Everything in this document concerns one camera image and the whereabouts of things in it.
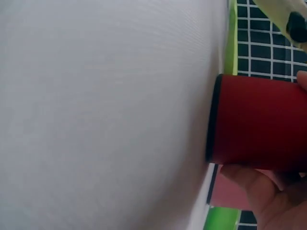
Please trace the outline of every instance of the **white object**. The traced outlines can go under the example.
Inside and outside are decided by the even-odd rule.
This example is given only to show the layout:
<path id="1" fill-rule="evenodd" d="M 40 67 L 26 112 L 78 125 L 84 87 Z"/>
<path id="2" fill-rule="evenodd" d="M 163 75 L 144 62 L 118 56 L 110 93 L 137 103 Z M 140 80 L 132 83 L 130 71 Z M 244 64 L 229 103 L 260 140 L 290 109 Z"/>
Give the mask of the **white object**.
<path id="1" fill-rule="evenodd" d="M 185 229 L 226 7 L 2 0 L 0 229 Z"/>

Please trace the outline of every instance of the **finger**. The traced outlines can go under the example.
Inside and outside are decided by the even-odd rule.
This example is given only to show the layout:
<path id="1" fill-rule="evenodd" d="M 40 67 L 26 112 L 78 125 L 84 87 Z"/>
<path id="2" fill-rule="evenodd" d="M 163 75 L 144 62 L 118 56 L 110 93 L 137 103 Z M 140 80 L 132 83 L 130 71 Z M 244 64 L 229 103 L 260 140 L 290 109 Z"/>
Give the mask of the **finger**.
<path id="1" fill-rule="evenodd" d="M 281 190 L 301 180 L 297 172 L 274 172 L 275 181 Z"/>
<path id="2" fill-rule="evenodd" d="M 297 72 L 297 83 L 307 91 L 307 72 L 299 71 Z"/>
<path id="3" fill-rule="evenodd" d="M 279 192 L 269 177 L 251 168 L 224 165 L 221 173 L 245 190 L 256 217 L 261 215 Z"/>
<path id="4" fill-rule="evenodd" d="M 306 173 L 305 172 L 300 172 L 299 175 L 300 175 L 301 178 L 304 178 L 306 176 Z"/>

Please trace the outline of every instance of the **red surface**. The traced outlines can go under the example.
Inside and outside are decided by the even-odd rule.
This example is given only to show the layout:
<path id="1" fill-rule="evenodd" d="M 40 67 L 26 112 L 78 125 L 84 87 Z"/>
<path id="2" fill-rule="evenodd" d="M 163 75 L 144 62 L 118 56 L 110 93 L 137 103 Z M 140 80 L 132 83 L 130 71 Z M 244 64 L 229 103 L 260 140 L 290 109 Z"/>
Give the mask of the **red surface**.
<path id="1" fill-rule="evenodd" d="M 272 173 L 269 171 L 261 170 L 261 172 L 273 179 Z M 245 192 L 235 183 L 222 176 L 219 172 L 215 178 L 210 205 L 250 210 Z"/>
<path id="2" fill-rule="evenodd" d="M 306 117 L 307 94 L 297 84 L 224 75 L 212 161 L 306 172 Z"/>

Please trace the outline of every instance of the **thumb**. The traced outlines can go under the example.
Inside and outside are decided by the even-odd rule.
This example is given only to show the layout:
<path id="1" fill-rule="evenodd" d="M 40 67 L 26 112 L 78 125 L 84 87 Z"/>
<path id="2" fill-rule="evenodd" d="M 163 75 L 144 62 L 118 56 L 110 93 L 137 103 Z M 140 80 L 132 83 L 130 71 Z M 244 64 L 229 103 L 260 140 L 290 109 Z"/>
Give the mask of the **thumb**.
<path id="1" fill-rule="evenodd" d="M 245 190 L 252 211 L 258 218 L 274 200 L 278 188 L 266 175 L 239 165 L 224 165 L 221 174 Z"/>
<path id="2" fill-rule="evenodd" d="M 307 91 L 307 72 L 306 71 L 299 71 L 296 74 L 297 76 L 297 83 Z"/>

